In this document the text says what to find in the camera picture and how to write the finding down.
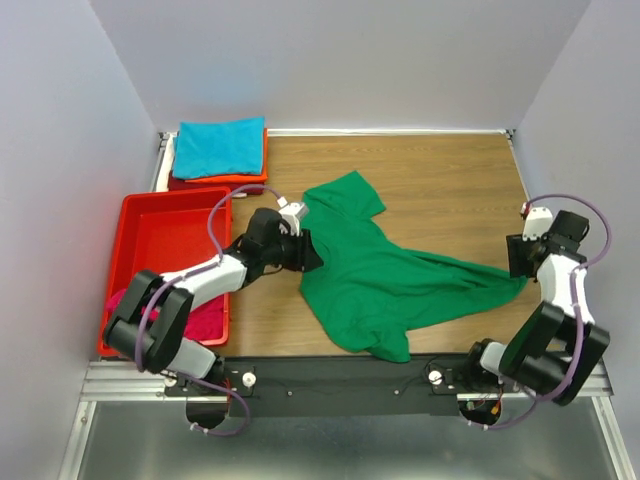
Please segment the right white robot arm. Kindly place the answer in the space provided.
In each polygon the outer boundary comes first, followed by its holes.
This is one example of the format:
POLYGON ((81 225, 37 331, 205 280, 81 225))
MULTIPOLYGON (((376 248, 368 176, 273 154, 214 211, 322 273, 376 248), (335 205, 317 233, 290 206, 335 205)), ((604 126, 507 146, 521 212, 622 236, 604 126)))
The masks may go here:
POLYGON ((507 378, 560 406, 572 402, 601 360, 610 334, 587 305, 587 258, 579 252, 589 220, 566 210, 526 205, 521 234, 506 238, 509 273, 540 286, 539 305, 508 344, 477 342, 460 379, 480 392, 507 378))

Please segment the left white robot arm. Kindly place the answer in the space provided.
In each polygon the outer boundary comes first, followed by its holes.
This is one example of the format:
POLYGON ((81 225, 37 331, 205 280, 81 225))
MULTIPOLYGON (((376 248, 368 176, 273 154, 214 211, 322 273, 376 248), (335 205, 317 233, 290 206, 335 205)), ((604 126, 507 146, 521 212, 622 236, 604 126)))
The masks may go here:
POLYGON ((187 376, 197 393, 214 393, 221 385, 223 361, 185 337, 189 315, 210 300, 248 287, 270 267, 303 273, 321 267, 311 232, 301 226, 307 213, 302 202, 279 210, 259 208, 244 234, 212 259, 178 272, 138 272, 104 327, 103 342, 141 371, 187 376))

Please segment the green t-shirt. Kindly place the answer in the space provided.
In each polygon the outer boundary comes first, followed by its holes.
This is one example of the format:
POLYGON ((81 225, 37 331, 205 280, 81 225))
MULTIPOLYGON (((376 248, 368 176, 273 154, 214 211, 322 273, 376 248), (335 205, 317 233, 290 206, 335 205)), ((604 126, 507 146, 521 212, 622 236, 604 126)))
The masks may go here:
POLYGON ((407 333, 502 307, 527 284, 502 269, 392 243, 375 223, 385 210, 353 171, 307 190, 321 267, 303 274, 300 292, 329 339, 351 352, 406 363, 407 333))

